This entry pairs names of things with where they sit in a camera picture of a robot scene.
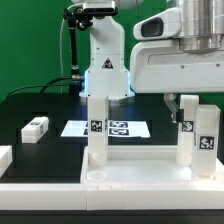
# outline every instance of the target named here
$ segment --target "green wall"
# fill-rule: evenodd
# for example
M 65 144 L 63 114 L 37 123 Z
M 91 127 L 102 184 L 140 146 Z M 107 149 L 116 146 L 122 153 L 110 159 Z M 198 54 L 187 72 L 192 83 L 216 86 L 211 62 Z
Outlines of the green wall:
M 0 102 L 13 89 L 42 85 L 60 77 L 59 34 L 63 9 L 70 0 L 1 0 L 0 1 Z M 139 6 L 140 20 L 166 8 L 166 0 L 145 0 Z M 126 31 L 125 64 L 137 41 L 133 26 L 138 22 L 136 8 L 120 10 L 117 20 Z M 89 66 L 89 33 L 77 32 L 78 59 L 81 73 Z M 70 75 L 70 41 L 67 26 L 63 34 L 65 75 Z M 26 90 L 38 92 L 39 89 Z M 220 107 L 222 94 L 203 95 Z

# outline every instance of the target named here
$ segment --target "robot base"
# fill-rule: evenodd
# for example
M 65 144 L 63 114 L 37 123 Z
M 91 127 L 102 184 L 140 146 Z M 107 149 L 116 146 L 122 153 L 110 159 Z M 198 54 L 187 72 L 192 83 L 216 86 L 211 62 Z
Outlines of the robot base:
M 84 93 L 80 93 L 79 94 L 79 99 L 80 99 L 80 102 L 82 103 L 87 103 L 88 101 L 88 95 L 84 94 Z M 126 97 L 109 97 L 108 99 L 108 105 L 109 106 L 120 106 L 120 105 L 124 105 L 124 104 L 131 104 L 131 103 L 134 103 L 135 101 L 135 94 L 134 92 L 133 93 L 130 93 L 128 96 Z

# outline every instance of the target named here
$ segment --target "white box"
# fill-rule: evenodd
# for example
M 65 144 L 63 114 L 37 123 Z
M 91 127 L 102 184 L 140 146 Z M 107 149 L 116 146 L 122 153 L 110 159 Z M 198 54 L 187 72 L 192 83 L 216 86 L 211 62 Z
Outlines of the white box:
M 12 163 L 12 146 L 0 146 L 0 177 Z
M 215 174 L 218 149 L 220 109 L 199 105 L 195 114 L 192 152 L 192 178 L 211 178 Z
M 22 130 L 22 143 L 37 143 L 48 130 L 49 120 L 47 117 L 35 117 Z

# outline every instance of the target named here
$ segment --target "white base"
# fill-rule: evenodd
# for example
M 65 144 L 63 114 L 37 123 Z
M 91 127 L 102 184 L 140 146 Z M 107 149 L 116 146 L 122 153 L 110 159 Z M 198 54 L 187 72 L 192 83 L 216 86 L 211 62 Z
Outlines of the white base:
M 79 93 L 79 99 L 82 103 L 87 103 L 88 97 L 90 95 L 82 91 Z M 135 100 L 135 93 L 130 91 L 127 96 L 110 96 L 108 97 L 109 106 L 119 106 L 123 104 L 133 103 Z
M 224 209 L 219 161 L 215 180 L 191 181 L 191 169 L 175 164 L 176 146 L 108 151 L 108 165 L 96 169 L 85 150 L 81 184 L 0 184 L 0 210 Z
M 87 209 L 223 209 L 224 166 L 217 160 L 215 179 L 192 181 L 190 167 L 176 165 L 176 148 L 109 146 L 105 167 L 89 166 L 86 149 Z

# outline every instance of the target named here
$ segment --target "black tabletop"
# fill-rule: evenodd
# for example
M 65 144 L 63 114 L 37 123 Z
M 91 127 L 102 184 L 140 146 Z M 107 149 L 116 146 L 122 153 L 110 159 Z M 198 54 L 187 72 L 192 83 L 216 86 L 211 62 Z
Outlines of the black tabletop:
M 47 116 L 49 130 L 37 144 L 22 144 L 21 129 Z M 174 145 L 178 125 L 159 94 L 137 95 L 135 102 L 110 107 L 109 119 L 146 121 L 151 137 L 109 138 L 113 145 Z M 4 183 L 79 183 L 87 138 L 61 137 L 68 120 L 87 120 L 87 106 L 68 94 L 16 94 L 0 104 L 0 145 L 13 146 L 13 163 Z M 223 119 L 220 132 L 223 133 Z M 223 158 L 220 138 L 219 156 Z M 160 211 L 0 211 L 0 223 L 223 223 L 223 210 Z
M 22 144 L 21 129 L 34 117 L 49 118 L 37 144 Z M 16 94 L 0 104 L 0 145 L 13 146 L 4 183 L 78 183 L 86 137 L 61 137 L 68 120 L 86 120 L 87 105 L 68 94 Z M 177 125 L 162 95 L 137 95 L 133 103 L 109 108 L 109 119 L 146 121 L 150 138 L 109 138 L 113 145 L 173 145 Z

